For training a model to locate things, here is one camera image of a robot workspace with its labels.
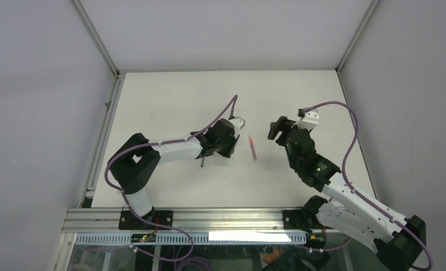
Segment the pink pen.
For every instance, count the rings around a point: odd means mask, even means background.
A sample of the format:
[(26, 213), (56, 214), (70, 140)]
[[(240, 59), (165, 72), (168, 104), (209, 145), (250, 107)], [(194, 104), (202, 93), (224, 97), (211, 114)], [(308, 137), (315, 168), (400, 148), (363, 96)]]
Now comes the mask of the pink pen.
[(252, 153), (252, 157), (254, 161), (257, 161), (257, 154), (256, 154), (256, 149), (255, 149), (255, 145), (254, 145), (254, 141), (251, 135), (248, 136), (248, 140), (250, 143), (250, 148), (251, 148), (251, 153)]

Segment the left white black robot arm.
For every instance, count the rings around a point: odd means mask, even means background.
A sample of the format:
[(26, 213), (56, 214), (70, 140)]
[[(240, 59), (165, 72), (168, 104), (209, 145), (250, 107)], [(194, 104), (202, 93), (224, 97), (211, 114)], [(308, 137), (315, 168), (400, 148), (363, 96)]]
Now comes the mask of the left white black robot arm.
[(214, 154), (229, 158), (245, 126), (240, 117), (219, 119), (205, 132), (192, 132), (182, 139), (150, 142), (143, 134), (132, 135), (107, 163), (105, 175), (112, 175), (134, 210), (132, 223), (139, 229), (149, 228), (154, 206), (146, 186), (156, 167), (183, 159), (204, 159)]

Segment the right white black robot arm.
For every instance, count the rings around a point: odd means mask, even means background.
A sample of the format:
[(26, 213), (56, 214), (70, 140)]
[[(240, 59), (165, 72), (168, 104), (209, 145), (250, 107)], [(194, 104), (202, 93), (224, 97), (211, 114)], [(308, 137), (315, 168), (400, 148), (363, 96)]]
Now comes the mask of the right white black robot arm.
[(301, 209), (303, 230), (319, 225), (336, 229), (373, 251), (389, 270), (414, 269), (426, 245), (426, 223), (405, 215), (344, 179), (342, 170), (318, 154), (310, 132), (317, 122), (281, 116), (270, 123), (269, 140), (286, 151), (290, 168), (307, 186), (325, 194), (311, 197)]

